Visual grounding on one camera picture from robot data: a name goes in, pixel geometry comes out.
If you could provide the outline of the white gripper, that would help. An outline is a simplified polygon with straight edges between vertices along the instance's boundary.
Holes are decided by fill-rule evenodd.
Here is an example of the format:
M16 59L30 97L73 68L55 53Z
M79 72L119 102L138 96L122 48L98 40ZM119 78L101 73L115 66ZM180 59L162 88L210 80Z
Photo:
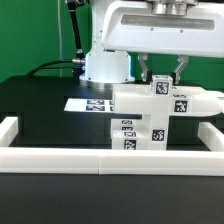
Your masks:
M141 1L115 1L107 9L102 44L107 50L137 52L142 80L150 82L147 53L179 55L171 73L178 84L188 56L224 58L224 4L201 2L185 16L154 15Z

